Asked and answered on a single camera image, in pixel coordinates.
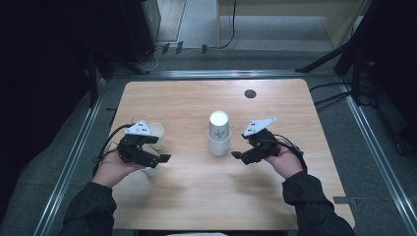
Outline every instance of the hand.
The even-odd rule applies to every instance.
[[[119,156],[119,151],[116,150],[104,157],[92,178],[92,182],[113,188],[113,186],[122,181],[130,173],[143,168],[139,164],[124,163]]]
[[[303,171],[300,160],[293,154],[287,147],[281,146],[278,156],[270,155],[265,158],[273,169],[282,176],[284,179],[288,179],[292,175]]]

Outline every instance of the metal frame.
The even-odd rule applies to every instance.
[[[115,78],[132,78],[132,73],[119,72],[115,74]],[[333,70],[315,70],[311,73],[295,73],[294,70],[275,70],[275,71],[165,71],[156,72],[145,76],[136,76],[136,81],[172,81],[172,80],[261,80],[261,79],[280,79],[280,78],[312,78],[312,77],[336,77]],[[67,162],[61,175],[52,191],[42,217],[36,227],[34,235],[47,235],[55,218],[56,212],[61,205],[64,194],[68,188],[75,167],[78,163],[81,151],[84,148],[87,136],[95,120],[98,109],[100,107],[102,97],[107,89],[107,82],[101,79],[99,85],[99,95],[96,104],[89,110],[86,120],[77,136],[73,148],[68,156]],[[348,91],[350,87],[342,86],[343,91]],[[368,144],[374,160],[383,176],[389,192],[398,208],[402,219],[410,233],[417,235],[417,216],[413,205],[406,196],[401,184],[396,178],[393,170],[387,161],[377,138],[375,137],[366,116],[361,107],[356,106],[351,97],[347,98],[351,112],[361,129],[361,132]]]

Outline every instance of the round hole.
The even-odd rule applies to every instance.
[[[248,98],[254,98],[255,96],[257,96],[257,93],[254,90],[247,89],[245,91],[245,96]]]

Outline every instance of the black sleeve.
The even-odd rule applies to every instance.
[[[285,202],[295,206],[299,236],[355,235],[346,220],[334,212],[318,178],[302,171],[285,180],[282,186]]]
[[[111,235],[117,205],[112,189],[93,182],[71,200],[59,235]]]

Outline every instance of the white paper cup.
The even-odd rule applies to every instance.
[[[159,138],[156,144],[149,144],[153,149],[162,149],[165,146],[165,131],[159,123],[148,124],[150,134]]]
[[[213,155],[222,156],[226,155],[230,150],[230,132],[229,136],[223,141],[216,141],[212,139],[208,134],[208,149]]]
[[[156,150],[152,148],[144,148],[144,151],[157,155]],[[155,168],[145,167],[145,169],[142,169],[141,171],[144,172],[148,178],[153,178],[159,173],[159,164],[157,164]]]
[[[224,111],[214,111],[209,117],[208,135],[214,141],[225,141],[230,136],[229,116]]]

